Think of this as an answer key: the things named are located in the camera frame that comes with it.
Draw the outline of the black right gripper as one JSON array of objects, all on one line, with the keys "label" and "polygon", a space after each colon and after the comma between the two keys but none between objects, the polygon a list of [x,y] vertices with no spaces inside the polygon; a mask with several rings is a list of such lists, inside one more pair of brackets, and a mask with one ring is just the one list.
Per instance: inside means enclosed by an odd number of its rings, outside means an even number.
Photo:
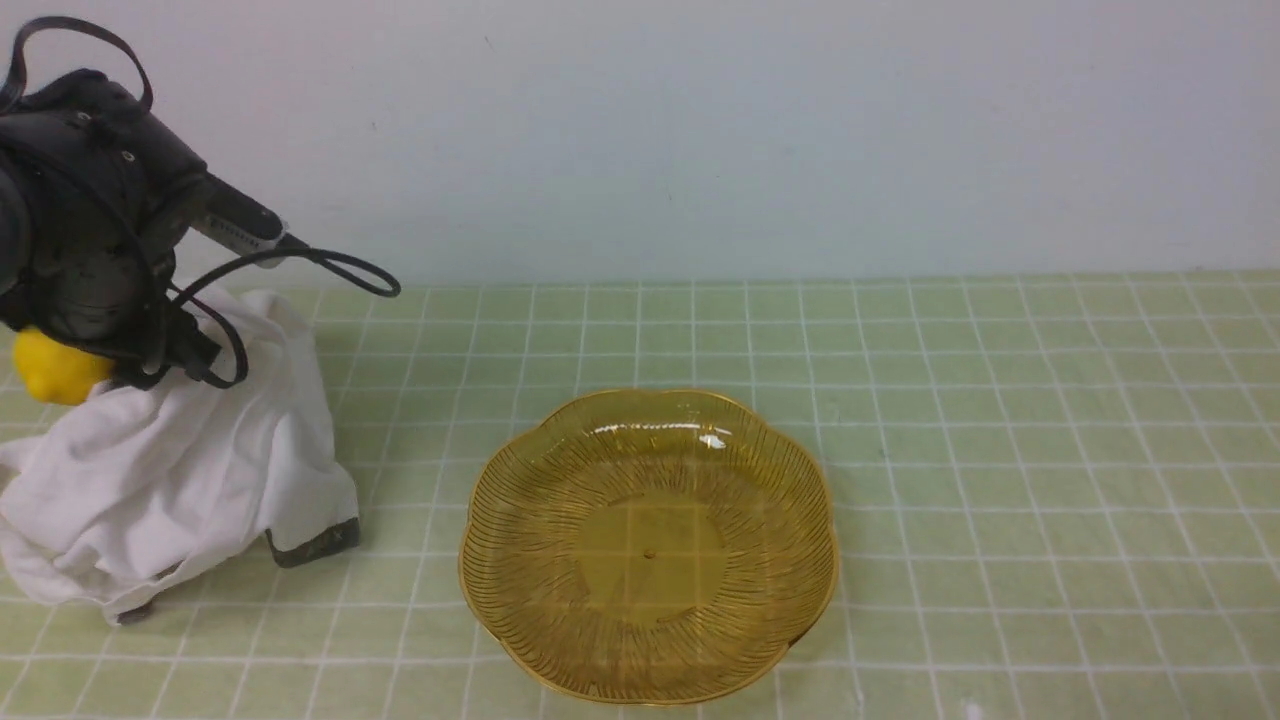
[{"label": "black right gripper", "polygon": [[97,70],[3,113],[3,323],[106,357],[147,389],[220,354],[169,295],[215,193],[206,163]]}]

